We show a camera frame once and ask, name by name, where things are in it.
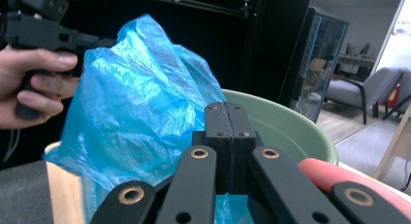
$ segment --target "gray armchair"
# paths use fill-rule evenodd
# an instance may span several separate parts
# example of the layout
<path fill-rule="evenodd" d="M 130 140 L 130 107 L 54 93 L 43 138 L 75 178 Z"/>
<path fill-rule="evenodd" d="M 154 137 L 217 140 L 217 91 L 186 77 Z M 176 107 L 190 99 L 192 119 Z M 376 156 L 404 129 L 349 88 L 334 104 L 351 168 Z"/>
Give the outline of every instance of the gray armchair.
<path fill-rule="evenodd" d="M 403 69 L 402 79 L 400 82 L 400 89 L 398 92 L 397 104 L 393 109 L 383 116 L 383 119 L 386 119 L 394 112 L 397 112 L 398 115 L 405 113 L 408 108 L 408 105 L 411 101 L 411 69 Z"/>
<path fill-rule="evenodd" d="M 378 117 L 378 104 L 388 102 L 402 75 L 398 68 L 381 68 L 371 74 L 364 82 L 352 80 L 332 80 L 325 101 L 331 100 L 363 110 L 363 123 L 366 124 L 366 108 L 373 107 L 373 117 Z"/>

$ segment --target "glass cabinet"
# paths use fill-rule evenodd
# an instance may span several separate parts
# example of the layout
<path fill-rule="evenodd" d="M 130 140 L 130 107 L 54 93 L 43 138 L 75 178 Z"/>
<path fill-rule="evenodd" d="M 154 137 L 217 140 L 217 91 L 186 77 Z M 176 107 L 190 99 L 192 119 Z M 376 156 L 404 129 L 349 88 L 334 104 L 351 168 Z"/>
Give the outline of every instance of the glass cabinet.
<path fill-rule="evenodd" d="M 308 9 L 296 47 L 294 66 L 299 79 L 290 107 L 313 122 L 324 102 L 347 27 L 346 21 Z"/>

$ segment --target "green bowl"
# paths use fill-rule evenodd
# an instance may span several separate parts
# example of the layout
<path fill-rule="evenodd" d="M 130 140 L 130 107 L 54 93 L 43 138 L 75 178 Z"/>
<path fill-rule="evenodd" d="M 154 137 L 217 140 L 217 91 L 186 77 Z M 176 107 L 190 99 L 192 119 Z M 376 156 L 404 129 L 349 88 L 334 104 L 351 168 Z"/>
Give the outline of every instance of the green bowl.
<path fill-rule="evenodd" d="M 316 158 L 338 164 L 331 139 L 305 116 L 261 97 L 227 89 L 223 92 L 229 102 L 245 109 L 265 146 L 283 150 L 296 163 Z"/>

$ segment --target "blue plastic bag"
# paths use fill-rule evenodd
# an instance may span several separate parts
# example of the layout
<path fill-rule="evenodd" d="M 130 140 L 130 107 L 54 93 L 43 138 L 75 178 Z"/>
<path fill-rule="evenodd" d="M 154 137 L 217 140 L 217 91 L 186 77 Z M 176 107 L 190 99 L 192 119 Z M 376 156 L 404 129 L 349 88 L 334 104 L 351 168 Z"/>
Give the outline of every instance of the blue plastic bag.
<path fill-rule="evenodd" d="M 81 176 L 89 221 L 116 185 L 172 175 L 192 132 L 204 130 L 205 106 L 223 101 L 207 63 L 144 15 L 120 29 L 114 47 L 86 52 L 62 144 L 45 159 Z"/>

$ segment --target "white wall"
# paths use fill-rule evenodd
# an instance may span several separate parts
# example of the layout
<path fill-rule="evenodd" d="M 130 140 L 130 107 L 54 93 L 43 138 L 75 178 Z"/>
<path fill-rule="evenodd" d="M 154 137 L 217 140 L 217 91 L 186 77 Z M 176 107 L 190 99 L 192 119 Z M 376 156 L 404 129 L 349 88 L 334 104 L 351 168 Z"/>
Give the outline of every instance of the white wall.
<path fill-rule="evenodd" d="M 345 52 L 347 44 L 354 53 L 359 53 L 365 44 L 371 47 L 367 56 L 376 58 L 384 43 L 397 7 L 392 8 L 329 8 L 312 2 L 310 6 L 350 22 L 341 52 Z"/>

